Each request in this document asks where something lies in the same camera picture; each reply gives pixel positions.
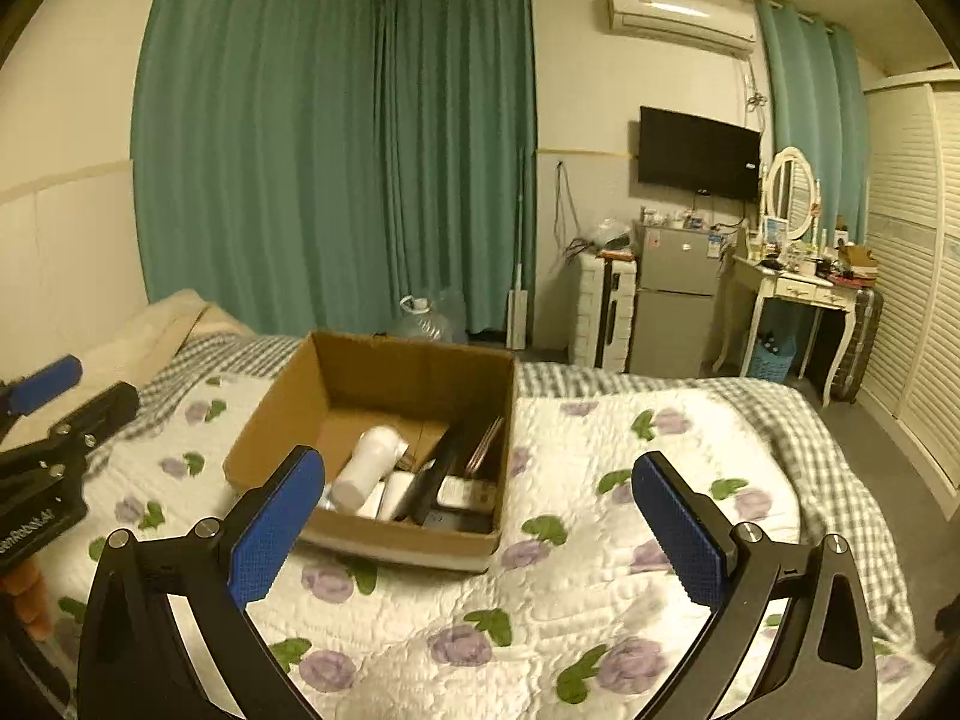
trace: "beige blanket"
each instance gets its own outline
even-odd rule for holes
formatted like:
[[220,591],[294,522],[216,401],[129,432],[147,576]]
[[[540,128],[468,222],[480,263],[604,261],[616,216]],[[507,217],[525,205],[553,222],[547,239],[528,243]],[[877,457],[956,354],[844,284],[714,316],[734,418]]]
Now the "beige blanket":
[[148,306],[114,338],[77,355],[83,379],[70,391],[13,426],[0,450],[43,439],[50,426],[118,381],[137,388],[163,370],[188,338],[207,333],[253,335],[253,330],[193,290]]

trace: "floral bedspread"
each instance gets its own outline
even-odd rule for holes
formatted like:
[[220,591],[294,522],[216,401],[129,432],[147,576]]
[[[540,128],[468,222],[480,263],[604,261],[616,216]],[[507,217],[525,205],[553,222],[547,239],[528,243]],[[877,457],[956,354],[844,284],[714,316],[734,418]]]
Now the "floral bedspread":
[[[85,487],[90,515],[42,555],[56,643],[75,658],[107,535],[185,533],[235,496],[221,471],[270,382],[209,376],[160,432],[114,443]],[[248,614],[325,718],[632,718],[709,614],[685,595],[632,504],[634,459],[659,449],[730,519],[800,533],[796,495],[766,443],[723,399],[694,389],[517,403],[503,538],[484,576],[377,565],[299,545]],[[784,602],[768,610],[718,713],[742,703]],[[210,698],[238,712],[185,608],[181,632]],[[880,701],[925,676],[877,642]]]

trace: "air conditioner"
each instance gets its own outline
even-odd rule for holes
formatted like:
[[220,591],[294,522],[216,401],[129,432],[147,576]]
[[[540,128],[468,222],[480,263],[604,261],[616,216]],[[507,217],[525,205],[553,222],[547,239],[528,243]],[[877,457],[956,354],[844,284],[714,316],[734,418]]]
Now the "air conditioner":
[[702,0],[609,0],[614,32],[669,40],[746,59],[757,45],[752,9]]

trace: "plastic bag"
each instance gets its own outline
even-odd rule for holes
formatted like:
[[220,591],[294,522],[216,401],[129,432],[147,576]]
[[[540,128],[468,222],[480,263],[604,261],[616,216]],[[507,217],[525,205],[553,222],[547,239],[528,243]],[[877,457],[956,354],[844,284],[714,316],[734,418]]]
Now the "plastic bag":
[[630,225],[617,218],[605,218],[590,233],[589,242],[597,248],[606,248],[612,242],[626,238],[624,244],[630,245]]

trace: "person's hand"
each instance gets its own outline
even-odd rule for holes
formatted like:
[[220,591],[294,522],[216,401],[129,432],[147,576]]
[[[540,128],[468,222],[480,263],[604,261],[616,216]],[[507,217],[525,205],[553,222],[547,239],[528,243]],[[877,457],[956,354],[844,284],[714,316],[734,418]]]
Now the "person's hand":
[[27,633],[35,641],[49,637],[53,629],[47,608],[47,584],[40,567],[32,557],[6,577],[0,578],[0,590],[13,596],[13,608]]

